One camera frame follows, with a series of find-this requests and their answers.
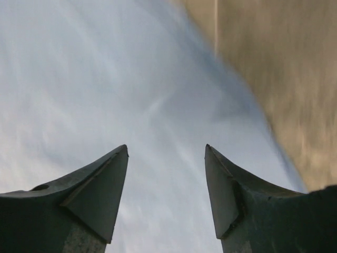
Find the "weathered metal surface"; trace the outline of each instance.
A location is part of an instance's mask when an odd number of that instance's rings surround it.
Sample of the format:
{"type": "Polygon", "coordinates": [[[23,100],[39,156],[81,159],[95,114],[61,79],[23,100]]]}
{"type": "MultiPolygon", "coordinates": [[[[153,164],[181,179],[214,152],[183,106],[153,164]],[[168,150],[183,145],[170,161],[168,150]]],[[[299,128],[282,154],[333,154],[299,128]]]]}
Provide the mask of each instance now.
{"type": "Polygon", "coordinates": [[[236,166],[206,146],[213,220],[223,251],[337,252],[337,186],[302,194],[236,166]]]}
{"type": "Polygon", "coordinates": [[[127,161],[123,145],[31,191],[0,194],[0,252],[104,252],[127,161]]]}

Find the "brown surface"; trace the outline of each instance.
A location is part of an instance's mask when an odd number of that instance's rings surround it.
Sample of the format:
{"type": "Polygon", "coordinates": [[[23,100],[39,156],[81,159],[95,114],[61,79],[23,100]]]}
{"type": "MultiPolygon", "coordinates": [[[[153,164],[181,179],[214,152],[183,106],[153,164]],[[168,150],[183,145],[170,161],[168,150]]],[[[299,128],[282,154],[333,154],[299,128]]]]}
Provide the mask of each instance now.
{"type": "Polygon", "coordinates": [[[175,1],[247,80],[309,190],[337,183],[337,2],[175,1]]]}

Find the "metal jaw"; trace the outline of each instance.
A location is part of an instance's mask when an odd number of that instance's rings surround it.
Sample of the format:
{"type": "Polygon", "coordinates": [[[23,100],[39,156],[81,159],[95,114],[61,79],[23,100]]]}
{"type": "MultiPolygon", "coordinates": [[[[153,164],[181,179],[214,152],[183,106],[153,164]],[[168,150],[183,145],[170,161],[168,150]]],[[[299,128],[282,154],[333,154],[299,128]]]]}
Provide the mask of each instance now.
{"type": "Polygon", "coordinates": [[[122,145],[31,191],[0,194],[0,252],[104,252],[112,240],[127,161],[122,145]]]}
{"type": "Polygon", "coordinates": [[[207,186],[225,253],[337,252],[337,186],[302,194],[236,166],[206,146],[207,186]]]}

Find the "vertical line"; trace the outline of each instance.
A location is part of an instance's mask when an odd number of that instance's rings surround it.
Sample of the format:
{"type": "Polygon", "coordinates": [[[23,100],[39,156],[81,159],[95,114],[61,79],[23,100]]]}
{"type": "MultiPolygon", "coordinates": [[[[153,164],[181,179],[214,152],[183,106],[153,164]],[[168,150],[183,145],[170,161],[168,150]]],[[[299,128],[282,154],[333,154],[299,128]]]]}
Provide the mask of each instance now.
{"type": "Polygon", "coordinates": [[[218,36],[218,5],[219,0],[214,0],[214,53],[217,55],[218,47],[219,47],[219,36],[218,36]]]}

